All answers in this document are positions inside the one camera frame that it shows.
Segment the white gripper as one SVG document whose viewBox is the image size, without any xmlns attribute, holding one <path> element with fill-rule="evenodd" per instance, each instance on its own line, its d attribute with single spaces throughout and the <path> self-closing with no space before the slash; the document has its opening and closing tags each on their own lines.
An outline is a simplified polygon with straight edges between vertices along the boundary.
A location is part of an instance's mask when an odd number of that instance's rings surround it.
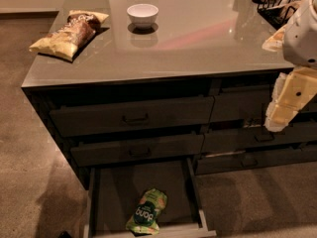
<svg viewBox="0 0 317 238">
<path fill-rule="evenodd" d="M 285 26 L 282 26 L 264 41 L 262 49 L 269 52 L 281 51 L 284 33 Z M 271 102 L 265 112 L 264 126 L 270 132 L 282 131 L 316 94 L 316 69 L 298 66 L 290 74 L 281 73 L 275 81 Z"/>
</svg>

